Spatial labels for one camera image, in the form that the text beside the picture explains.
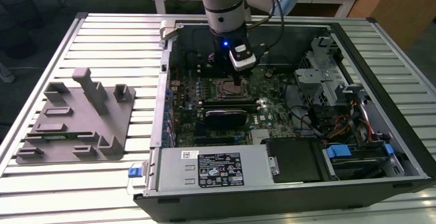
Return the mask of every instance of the aluminum extrusion table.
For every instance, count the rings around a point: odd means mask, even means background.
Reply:
[[[198,15],[88,14],[76,18],[0,146],[0,223],[154,223],[126,194],[128,168],[148,159],[161,58],[160,22],[205,20]],[[436,154],[436,89],[377,23],[366,19],[288,17],[286,21],[338,22],[381,84]],[[89,67],[105,86],[125,83],[136,99],[121,160],[81,164],[17,165],[14,152],[44,105],[49,81],[66,86],[74,67]],[[350,66],[345,67],[352,74]],[[136,188],[144,187],[140,179]],[[408,193],[353,210],[229,218],[201,223],[434,223],[436,190]]]

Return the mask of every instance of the power supply label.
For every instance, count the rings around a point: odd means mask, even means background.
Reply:
[[[240,154],[198,155],[198,186],[232,187],[244,185]]]

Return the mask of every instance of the red wire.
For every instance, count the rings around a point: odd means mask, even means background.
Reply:
[[[370,137],[370,131],[372,131],[370,124],[369,124],[369,122],[366,120],[362,120],[361,119],[360,121],[362,121],[366,124],[366,126],[368,126],[368,141],[369,142],[373,142],[372,137]]]
[[[337,128],[338,119],[345,118],[345,117],[348,117],[348,115],[341,115],[341,116],[337,117],[336,122],[334,122],[334,130]]]

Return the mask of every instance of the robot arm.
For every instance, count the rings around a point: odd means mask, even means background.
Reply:
[[[280,5],[288,14],[297,0],[246,0],[253,7],[274,14]],[[242,71],[256,64],[256,56],[246,37],[244,20],[244,0],[202,0],[205,15],[213,36],[214,57],[218,61],[229,60],[236,71]]]
[[[230,59],[236,71],[252,67],[256,57],[246,37],[244,0],[202,0],[213,35],[214,56]]]

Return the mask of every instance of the motherboard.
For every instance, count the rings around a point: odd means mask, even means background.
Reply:
[[[256,67],[234,85],[232,78],[176,72],[170,82],[176,147],[248,145],[268,137],[294,137],[284,104],[288,74]]]

